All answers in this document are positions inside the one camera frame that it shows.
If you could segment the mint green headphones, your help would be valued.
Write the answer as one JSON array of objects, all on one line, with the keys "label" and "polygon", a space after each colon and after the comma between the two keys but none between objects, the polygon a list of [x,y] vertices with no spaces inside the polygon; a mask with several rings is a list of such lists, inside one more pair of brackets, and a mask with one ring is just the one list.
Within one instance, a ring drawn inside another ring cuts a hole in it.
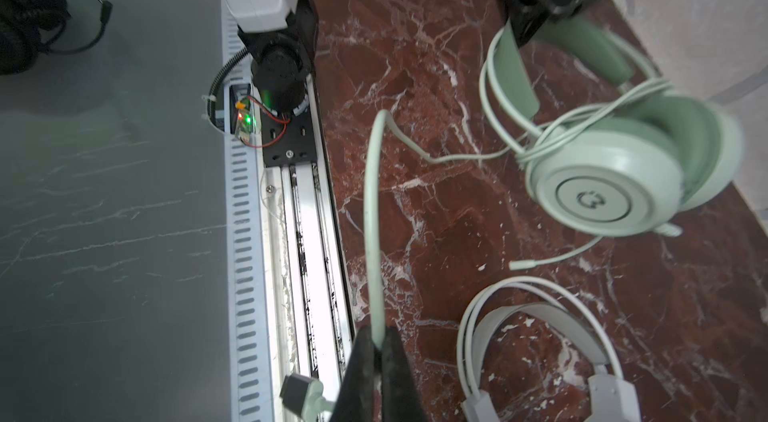
[{"label": "mint green headphones", "polygon": [[495,34],[479,80],[483,111],[515,153],[529,196],[561,224],[603,237],[675,234],[671,220],[718,196],[745,151],[719,104],[688,98],[624,38],[584,18],[544,24],[538,42],[577,58],[619,92],[547,123],[510,26]]}]

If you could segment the white headphones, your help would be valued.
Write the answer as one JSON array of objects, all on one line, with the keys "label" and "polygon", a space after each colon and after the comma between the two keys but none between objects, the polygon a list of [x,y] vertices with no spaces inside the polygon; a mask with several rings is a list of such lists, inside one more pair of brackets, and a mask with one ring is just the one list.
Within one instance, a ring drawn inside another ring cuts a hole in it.
[{"label": "white headphones", "polygon": [[472,298],[456,365],[469,421],[642,418],[603,324],[576,294],[541,277],[510,277]]}]

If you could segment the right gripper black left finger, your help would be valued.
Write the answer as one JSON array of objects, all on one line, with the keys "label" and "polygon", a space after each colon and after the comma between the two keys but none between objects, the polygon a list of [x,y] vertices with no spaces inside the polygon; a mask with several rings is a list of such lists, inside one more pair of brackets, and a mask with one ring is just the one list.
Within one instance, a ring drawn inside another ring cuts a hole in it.
[{"label": "right gripper black left finger", "polygon": [[361,327],[330,418],[331,422],[371,422],[377,350],[370,326]]}]

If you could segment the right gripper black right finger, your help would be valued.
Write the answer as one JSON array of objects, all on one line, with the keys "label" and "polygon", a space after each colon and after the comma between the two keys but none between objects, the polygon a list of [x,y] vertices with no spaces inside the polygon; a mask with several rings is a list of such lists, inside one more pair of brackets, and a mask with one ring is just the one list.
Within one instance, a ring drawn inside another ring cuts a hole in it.
[{"label": "right gripper black right finger", "polygon": [[408,357],[396,327],[386,328],[381,348],[382,421],[426,421]]}]

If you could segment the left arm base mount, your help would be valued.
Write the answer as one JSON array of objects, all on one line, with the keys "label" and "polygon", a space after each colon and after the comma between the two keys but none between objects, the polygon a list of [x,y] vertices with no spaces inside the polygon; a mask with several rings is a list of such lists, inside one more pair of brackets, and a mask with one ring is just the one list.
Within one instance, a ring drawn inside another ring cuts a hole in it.
[{"label": "left arm base mount", "polygon": [[256,88],[246,80],[224,86],[228,131],[236,142],[259,149],[266,167],[283,167],[318,160],[309,96],[288,114],[265,107]]}]

